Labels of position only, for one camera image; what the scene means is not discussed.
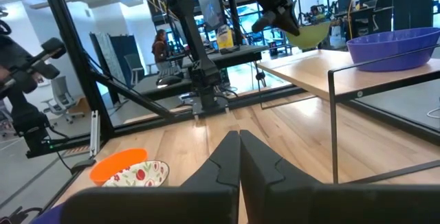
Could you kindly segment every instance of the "metal bracket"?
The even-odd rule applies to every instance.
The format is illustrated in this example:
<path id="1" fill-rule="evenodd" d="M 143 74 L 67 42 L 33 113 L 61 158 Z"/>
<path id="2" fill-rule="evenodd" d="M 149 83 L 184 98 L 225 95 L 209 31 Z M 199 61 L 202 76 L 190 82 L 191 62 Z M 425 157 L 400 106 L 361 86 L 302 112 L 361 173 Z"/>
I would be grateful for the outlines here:
<path id="1" fill-rule="evenodd" d="M 98 111 L 91 112 L 90 157 L 96 156 L 100 150 L 101 125 Z"/>

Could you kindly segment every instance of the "orange bowl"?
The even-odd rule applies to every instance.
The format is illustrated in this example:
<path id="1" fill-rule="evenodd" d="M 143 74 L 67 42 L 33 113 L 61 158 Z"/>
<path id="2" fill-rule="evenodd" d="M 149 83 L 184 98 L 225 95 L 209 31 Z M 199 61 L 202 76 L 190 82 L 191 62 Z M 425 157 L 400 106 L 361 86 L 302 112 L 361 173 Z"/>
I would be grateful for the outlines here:
<path id="1" fill-rule="evenodd" d="M 91 169 L 89 177 L 97 186 L 101 186 L 117 172 L 147 159 L 148 155 L 145 149 L 132 148 L 124 150 L 96 164 Z"/>

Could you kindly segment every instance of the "yellow bowl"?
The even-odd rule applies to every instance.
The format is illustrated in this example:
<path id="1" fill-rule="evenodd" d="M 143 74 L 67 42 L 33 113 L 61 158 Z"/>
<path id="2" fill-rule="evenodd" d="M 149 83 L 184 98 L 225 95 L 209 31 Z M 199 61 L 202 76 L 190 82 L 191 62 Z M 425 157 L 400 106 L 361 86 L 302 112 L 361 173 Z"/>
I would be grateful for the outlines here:
<path id="1" fill-rule="evenodd" d="M 294 36 L 286 32 L 289 42 L 300 49 L 316 47 L 329 34 L 330 21 L 317 25 L 300 27 L 300 35 Z"/>

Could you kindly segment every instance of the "white cup with red pattern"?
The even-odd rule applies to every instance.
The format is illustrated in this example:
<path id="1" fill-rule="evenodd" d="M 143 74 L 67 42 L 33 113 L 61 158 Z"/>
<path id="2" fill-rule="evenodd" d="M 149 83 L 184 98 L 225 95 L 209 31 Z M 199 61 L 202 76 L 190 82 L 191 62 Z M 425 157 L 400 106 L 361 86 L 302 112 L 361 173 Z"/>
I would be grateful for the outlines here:
<path id="1" fill-rule="evenodd" d="M 170 168 L 163 161 L 144 161 L 122 169 L 104 187 L 158 187 L 168 185 Z"/>

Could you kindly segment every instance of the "office chair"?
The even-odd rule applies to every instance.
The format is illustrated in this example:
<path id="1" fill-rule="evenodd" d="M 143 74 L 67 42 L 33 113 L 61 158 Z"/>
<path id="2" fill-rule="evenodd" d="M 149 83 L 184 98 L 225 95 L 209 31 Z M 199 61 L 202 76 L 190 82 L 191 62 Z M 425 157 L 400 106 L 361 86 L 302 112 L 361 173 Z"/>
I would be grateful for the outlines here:
<path id="1" fill-rule="evenodd" d="M 76 101 L 72 98 L 69 90 L 67 89 L 65 76 L 57 77 L 51 80 L 51 84 L 54 98 L 42 101 L 42 103 L 46 103 L 49 106 L 50 112 L 55 115 L 62 115 L 70 124 L 74 123 L 73 119 L 78 115 L 85 117 L 85 114 L 82 112 L 68 113 L 70 108 L 76 106 Z M 50 101 L 52 100 L 55 101 L 55 105 L 50 104 Z"/>
<path id="2" fill-rule="evenodd" d="M 144 77 L 144 68 L 140 63 L 138 54 L 129 54 L 124 56 L 131 71 L 131 86 L 136 85 Z"/>
<path id="3" fill-rule="evenodd" d="M 5 102 L 0 100 L 0 133 L 2 137 L 8 134 L 17 135 L 15 133 L 14 127 L 12 126 L 11 113 L 6 108 Z"/>

